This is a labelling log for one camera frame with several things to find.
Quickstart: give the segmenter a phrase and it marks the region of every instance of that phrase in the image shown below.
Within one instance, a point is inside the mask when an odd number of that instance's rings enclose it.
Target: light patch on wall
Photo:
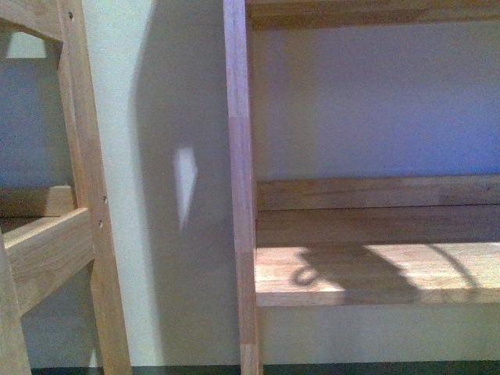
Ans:
[[[186,147],[177,150],[174,168],[179,229],[182,230],[189,217],[189,209],[195,192],[196,177],[198,176],[193,148]]]
[[[5,57],[7,59],[45,59],[47,58],[45,42],[39,37],[26,33],[12,33]]]

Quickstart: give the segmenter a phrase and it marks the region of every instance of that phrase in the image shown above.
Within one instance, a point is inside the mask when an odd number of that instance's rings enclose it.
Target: white wall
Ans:
[[[83,3],[132,362],[237,363],[222,2]],[[94,363],[85,281],[24,321],[33,366]],[[267,363],[500,359],[497,305],[260,315]]]
[[[0,186],[73,181],[56,71],[50,43],[0,34]]]
[[[500,23],[255,33],[259,179],[500,173]]]

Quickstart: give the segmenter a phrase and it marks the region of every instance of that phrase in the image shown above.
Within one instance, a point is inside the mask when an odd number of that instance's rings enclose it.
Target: light wood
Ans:
[[[62,41],[57,0],[0,0],[0,24],[53,41]]]
[[[500,176],[261,181],[257,197],[262,210],[500,204]]]
[[[257,303],[500,302],[500,206],[266,211]]]
[[[257,245],[297,247],[334,242],[493,242],[500,239],[500,205],[262,211]]]
[[[500,302],[500,243],[259,248],[259,306]]]
[[[71,186],[0,187],[0,217],[61,216],[76,208]]]
[[[64,44],[58,75],[77,203],[80,207],[88,207],[91,216],[95,247],[91,291],[102,362],[106,375],[131,375],[84,12],[79,0],[61,1],[60,8]]]
[[[255,302],[253,259],[256,204],[252,170],[245,0],[224,0],[223,9],[241,374],[258,375],[263,373],[263,366],[259,355]]]
[[[0,236],[0,373],[2,375],[31,374],[13,275],[2,236]]]
[[[248,0],[253,30],[500,19],[496,0]]]
[[[21,314],[26,313],[94,259],[87,209],[22,227],[5,236]]]

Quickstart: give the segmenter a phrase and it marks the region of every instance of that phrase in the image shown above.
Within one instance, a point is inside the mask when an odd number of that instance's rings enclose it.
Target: wooden post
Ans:
[[[0,373],[31,374],[13,275],[0,232]]]
[[[263,367],[255,301],[255,184],[245,0],[224,0],[224,27],[241,375],[258,375]]]
[[[106,375],[131,375],[102,165],[87,35],[80,0],[59,2],[63,44],[59,84],[79,207],[91,215],[95,260],[91,268],[102,361]]]

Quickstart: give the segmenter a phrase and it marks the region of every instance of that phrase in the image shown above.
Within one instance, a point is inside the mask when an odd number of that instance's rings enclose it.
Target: wooden shelf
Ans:
[[[247,0],[253,30],[500,19],[497,0]]]
[[[500,206],[262,211],[257,305],[500,302]]]

